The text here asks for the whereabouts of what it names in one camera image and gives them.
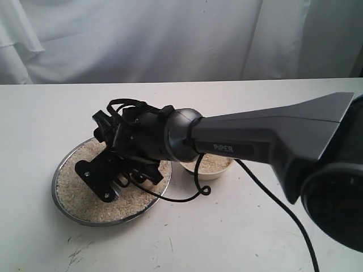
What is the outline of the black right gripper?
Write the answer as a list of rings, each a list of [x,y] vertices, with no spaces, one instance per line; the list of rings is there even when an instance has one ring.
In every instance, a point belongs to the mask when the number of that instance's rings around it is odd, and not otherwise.
[[[143,162],[128,164],[131,180],[138,184],[149,180],[153,185],[158,185],[163,175],[157,161],[170,160],[165,136],[170,107],[155,108],[151,112],[146,106],[133,106],[123,108],[122,114],[118,114],[112,106],[108,106],[107,111],[112,117],[102,110],[92,116],[98,126],[93,132],[94,138],[99,143],[104,142],[122,158]]]

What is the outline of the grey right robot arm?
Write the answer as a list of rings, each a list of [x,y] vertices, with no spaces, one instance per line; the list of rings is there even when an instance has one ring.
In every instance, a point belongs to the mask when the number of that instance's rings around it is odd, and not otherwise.
[[[362,97],[336,92],[277,108],[204,117],[114,99],[94,137],[122,160],[192,162],[215,154],[268,164],[290,203],[337,242],[362,251]]]

